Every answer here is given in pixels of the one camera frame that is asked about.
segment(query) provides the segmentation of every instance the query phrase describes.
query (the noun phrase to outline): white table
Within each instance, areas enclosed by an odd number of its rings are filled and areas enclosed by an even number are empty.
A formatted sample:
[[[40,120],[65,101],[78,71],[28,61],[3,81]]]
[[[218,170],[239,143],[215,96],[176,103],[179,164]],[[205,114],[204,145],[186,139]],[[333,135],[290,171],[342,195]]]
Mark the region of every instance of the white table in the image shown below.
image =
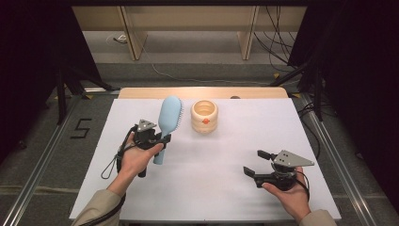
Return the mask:
[[[219,107],[217,129],[196,133],[190,106],[183,99],[181,126],[173,132],[164,165],[150,163],[146,178],[135,178],[127,191],[121,220],[141,222],[266,222],[292,219],[279,201],[243,173],[271,173],[257,150],[287,150],[314,161],[305,173],[311,183],[311,209],[339,211],[317,164],[291,99],[211,99]],[[115,100],[70,218],[76,218],[98,189],[108,186],[101,173],[138,120],[157,122],[163,99]]]

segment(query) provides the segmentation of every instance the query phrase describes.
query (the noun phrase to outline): sleeve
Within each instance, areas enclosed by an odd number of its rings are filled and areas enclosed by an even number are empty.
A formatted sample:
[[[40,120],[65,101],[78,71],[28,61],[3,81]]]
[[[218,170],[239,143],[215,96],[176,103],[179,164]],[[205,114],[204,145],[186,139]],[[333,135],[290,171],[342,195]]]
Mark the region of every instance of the sleeve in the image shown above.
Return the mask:
[[[86,207],[77,216],[72,226],[87,223],[95,218],[99,218],[120,203],[120,196],[107,189],[97,191]],[[120,210],[117,214],[107,219],[99,225],[115,225],[118,226],[120,222]]]
[[[327,210],[316,210],[306,215],[299,226],[336,226],[334,219]]]

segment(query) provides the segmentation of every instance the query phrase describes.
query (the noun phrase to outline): hand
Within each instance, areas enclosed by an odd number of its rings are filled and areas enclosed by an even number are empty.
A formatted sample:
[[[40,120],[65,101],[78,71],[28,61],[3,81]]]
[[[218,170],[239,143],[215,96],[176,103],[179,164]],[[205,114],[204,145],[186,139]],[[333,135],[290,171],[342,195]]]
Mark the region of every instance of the hand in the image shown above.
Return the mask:
[[[297,167],[296,171],[303,172],[303,169],[301,167]],[[305,180],[301,173],[296,175],[296,179],[305,185]],[[293,216],[298,224],[306,215],[311,212],[308,203],[308,195],[306,194],[305,189],[298,183],[296,183],[294,187],[288,191],[281,191],[280,189],[268,183],[263,183],[262,187],[279,199],[285,211]]]
[[[132,133],[126,143],[133,142]],[[159,143],[148,150],[133,147],[123,154],[120,172],[115,180],[109,185],[108,190],[123,196],[133,179],[143,171],[150,162],[150,159],[164,148],[164,144]]]

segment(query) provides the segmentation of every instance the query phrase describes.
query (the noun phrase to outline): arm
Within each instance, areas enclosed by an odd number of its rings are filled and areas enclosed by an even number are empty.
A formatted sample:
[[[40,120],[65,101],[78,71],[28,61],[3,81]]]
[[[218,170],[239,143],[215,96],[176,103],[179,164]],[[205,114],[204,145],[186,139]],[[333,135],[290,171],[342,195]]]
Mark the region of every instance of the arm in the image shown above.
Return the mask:
[[[303,169],[298,167],[296,171],[303,172]],[[298,173],[296,177],[297,180],[305,184],[303,174]],[[328,211],[319,210],[314,213],[311,212],[308,196],[303,187],[299,184],[296,184],[288,191],[281,191],[268,183],[263,183],[262,187],[279,199],[285,211],[287,211],[299,225],[336,225]]]
[[[129,136],[127,143],[133,142],[133,135],[132,133]],[[99,218],[115,208],[115,206],[120,203],[120,199],[124,196],[127,188],[135,177],[147,167],[150,159],[159,153],[163,147],[164,145],[159,143],[148,150],[133,147],[126,151],[123,155],[121,169],[117,177],[107,189],[97,191],[94,194],[90,202],[73,222],[72,226],[81,225],[95,218]],[[120,211],[102,223],[102,225],[118,225],[119,216]]]

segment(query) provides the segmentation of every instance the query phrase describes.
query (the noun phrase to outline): gray floor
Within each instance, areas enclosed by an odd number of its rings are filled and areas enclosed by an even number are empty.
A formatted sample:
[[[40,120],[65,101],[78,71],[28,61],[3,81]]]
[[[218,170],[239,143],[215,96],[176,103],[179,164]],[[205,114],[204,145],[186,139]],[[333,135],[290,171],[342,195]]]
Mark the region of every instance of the gray floor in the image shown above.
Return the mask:
[[[139,61],[130,59],[125,44],[112,40],[120,34],[85,33],[103,80],[116,87],[260,86],[274,81],[274,73],[284,74],[271,67],[269,54],[257,41],[253,42],[250,60],[242,60],[235,33],[231,32],[151,32],[145,45],[146,53]],[[284,35],[287,43],[292,42],[290,36]],[[276,44],[275,51],[284,56],[280,46]],[[279,69],[291,70],[275,58],[272,58],[272,63]],[[297,78],[285,86],[289,92],[295,92],[296,80]],[[94,87],[88,82],[84,84],[85,87]],[[20,194],[56,129],[55,96],[54,94],[48,99],[48,109],[41,111],[26,137],[27,148],[12,152],[0,166],[1,222],[7,216],[9,208]],[[118,98],[117,95],[109,93],[89,97],[91,99],[77,101],[62,138],[56,145],[19,225],[71,224],[68,219],[69,213],[85,178],[112,101]],[[296,109],[304,106],[303,98],[292,100]],[[375,178],[365,163],[355,156],[357,149],[339,117],[334,116],[331,108],[324,108],[323,111],[324,125],[361,196],[367,201],[376,225],[399,225],[397,213]],[[91,121],[83,121],[81,125],[90,129],[87,137],[71,139],[73,136],[83,135],[84,132],[75,131],[74,128],[79,119],[86,118],[90,118]],[[305,116],[304,120],[312,131],[315,131],[310,115]],[[308,129],[305,128],[305,131],[314,151],[317,152],[316,138]],[[323,144],[318,161],[343,217],[338,225],[361,225],[353,203],[343,188],[343,183]],[[295,224],[292,221],[267,225]]]

